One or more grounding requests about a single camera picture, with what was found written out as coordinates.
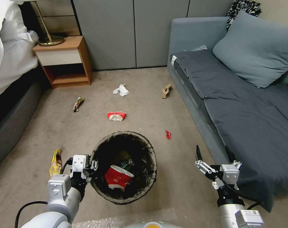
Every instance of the lamp stand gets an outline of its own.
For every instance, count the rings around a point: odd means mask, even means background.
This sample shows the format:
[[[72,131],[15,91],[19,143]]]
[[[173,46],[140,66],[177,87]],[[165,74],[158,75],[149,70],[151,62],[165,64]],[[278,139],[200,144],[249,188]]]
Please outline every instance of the lamp stand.
[[[42,39],[39,38],[37,43],[40,46],[53,46],[53,45],[57,45],[57,44],[63,43],[65,40],[64,40],[64,38],[62,36],[55,36],[55,35],[50,35],[49,34],[49,31],[48,31],[47,26],[45,24],[45,19],[44,19],[42,13],[40,12],[36,1],[34,1],[34,5],[35,5],[36,10],[37,10],[37,12],[39,14],[39,17],[40,17],[40,19],[42,21],[43,27],[44,27],[44,29],[45,29],[45,31],[47,33],[47,37],[44,37]]]

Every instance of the floor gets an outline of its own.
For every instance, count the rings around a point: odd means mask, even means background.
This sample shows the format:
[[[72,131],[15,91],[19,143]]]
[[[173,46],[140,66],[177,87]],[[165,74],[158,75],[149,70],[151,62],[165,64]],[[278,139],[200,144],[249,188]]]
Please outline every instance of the floor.
[[[113,95],[124,83],[130,94]],[[173,89],[162,99],[168,83]],[[74,113],[79,96],[86,100]],[[127,116],[122,122],[109,121],[109,111]],[[150,219],[189,228],[220,227],[217,193],[194,167],[196,145],[208,164],[213,159],[167,69],[151,68],[94,73],[91,86],[44,93],[22,138],[0,164],[0,228],[13,227],[25,203],[48,200],[48,169],[56,148],[62,150],[63,161],[77,153],[91,154],[104,136],[119,130],[139,132],[151,142],[157,181],[147,195],[125,206],[106,201],[88,185],[74,227],[120,227]],[[172,133],[171,140],[165,130]],[[42,211],[40,205],[25,208],[20,226]],[[288,227],[288,197],[276,199],[271,214],[261,208],[260,212],[266,227]]]

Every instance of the nightstand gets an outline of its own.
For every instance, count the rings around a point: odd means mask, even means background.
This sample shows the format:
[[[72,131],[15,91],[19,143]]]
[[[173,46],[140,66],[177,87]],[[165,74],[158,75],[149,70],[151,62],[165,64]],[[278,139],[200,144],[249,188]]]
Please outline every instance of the nightstand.
[[[55,46],[33,48],[53,88],[91,85],[92,67],[83,36],[69,36]]]

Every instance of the trash can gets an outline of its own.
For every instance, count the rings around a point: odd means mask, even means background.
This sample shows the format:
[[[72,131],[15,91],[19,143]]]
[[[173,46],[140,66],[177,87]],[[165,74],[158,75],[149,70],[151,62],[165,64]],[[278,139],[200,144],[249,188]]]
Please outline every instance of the trash can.
[[[134,161],[134,178],[127,184],[125,191],[110,189],[105,180],[105,173],[111,165],[131,158]],[[104,137],[94,148],[92,160],[98,160],[96,178],[91,185],[103,198],[114,204],[124,205],[143,197],[156,181],[157,160],[154,149],[143,135],[118,131]]]

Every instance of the white bedding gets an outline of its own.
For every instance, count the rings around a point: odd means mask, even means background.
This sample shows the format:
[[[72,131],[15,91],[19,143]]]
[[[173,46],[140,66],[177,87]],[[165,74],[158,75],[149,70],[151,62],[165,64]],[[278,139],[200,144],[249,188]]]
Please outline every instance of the white bedding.
[[[0,1],[0,94],[21,75],[37,66],[32,48],[38,36],[27,32],[17,3]]]

